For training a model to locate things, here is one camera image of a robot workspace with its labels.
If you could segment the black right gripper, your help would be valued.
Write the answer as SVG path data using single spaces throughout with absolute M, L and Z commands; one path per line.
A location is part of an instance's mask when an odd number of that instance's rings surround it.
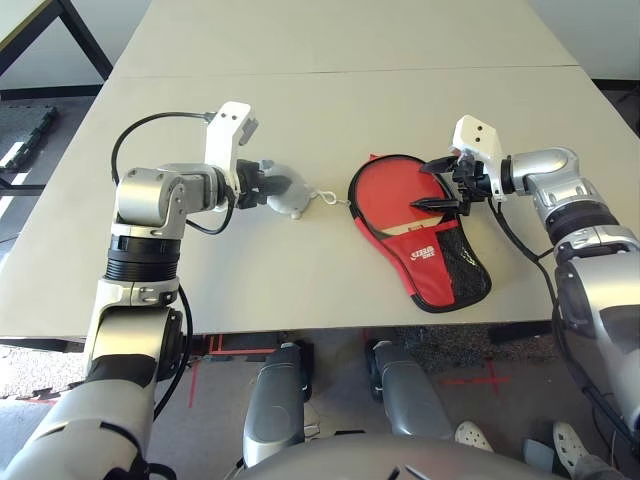
M 484 163 L 473 155 L 445 156 L 428 162 L 421 167 L 422 173 L 443 174 L 452 172 L 452 180 L 457 184 L 460 200 L 455 198 L 425 197 L 410 203 L 411 207 L 422 211 L 457 211 L 468 215 L 471 204 L 483 202 L 492 196 L 489 175 L 484 172 Z

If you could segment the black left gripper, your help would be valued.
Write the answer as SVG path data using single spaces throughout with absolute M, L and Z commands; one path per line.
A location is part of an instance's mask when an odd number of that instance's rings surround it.
M 263 159 L 259 163 L 239 159 L 236 173 L 239 180 L 237 207 L 255 208 L 266 204 L 266 197 L 284 195 L 292 184 L 285 175 L 264 176 L 274 166 L 273 160 Z

